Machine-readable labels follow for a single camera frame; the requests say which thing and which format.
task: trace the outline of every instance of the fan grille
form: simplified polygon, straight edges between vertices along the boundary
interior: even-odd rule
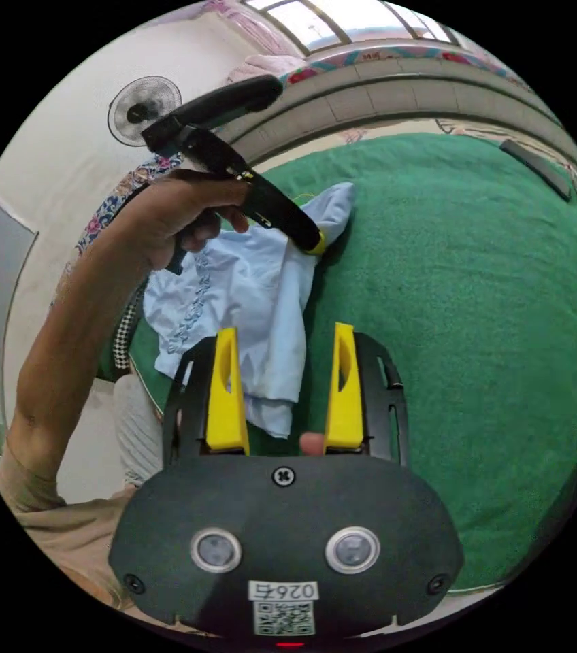
[[[159,76],[134,80],[110,103],[110,133],[124,145],[143,147],[141,132],[181,105],[182,95],[171,80]]]

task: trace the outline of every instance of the checkered fabric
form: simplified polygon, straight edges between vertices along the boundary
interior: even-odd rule
[[[116,329],[116,336],[112,344],[112,354],[114,355],[114,366],[119,373],[127,373],[129,371],[130,344],[143,312],[145,289],[146,284],[143,284],[135,292]]]

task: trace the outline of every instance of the green carpet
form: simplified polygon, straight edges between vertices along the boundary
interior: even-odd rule
[[[406,384],[413,470],[448,506],[466,563],[455,589],[500,582],[567,511],[577,480],[577,199],[490,142],[413,134],[270,171],[290,197],[357,185],[348,231],[318,266],[295,433],[325,426],[334,322],[381,341]],[[142,322],[133,360],[163,407]]]

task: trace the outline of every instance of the light blue cloth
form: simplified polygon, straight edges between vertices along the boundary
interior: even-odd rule
[[[345,230],[355,187],[336,184],[302,207],[331,245]],[[306,337],[302,313],[320,259],[300,252],[277,229],[223,231],[182,274],[150,275],[144,315],[159,335],[154,367],[175,377],[182,355],[203,338],[235,327],[246,417],[274,437],[291,432],[302,385]]]

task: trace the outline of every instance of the sleeve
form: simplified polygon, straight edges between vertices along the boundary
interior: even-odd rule
[[[57,482],[42,479],[25,469],[7,442],[0,462],[0,493],[15,513],[41,512],[66,505],[57,493]]]

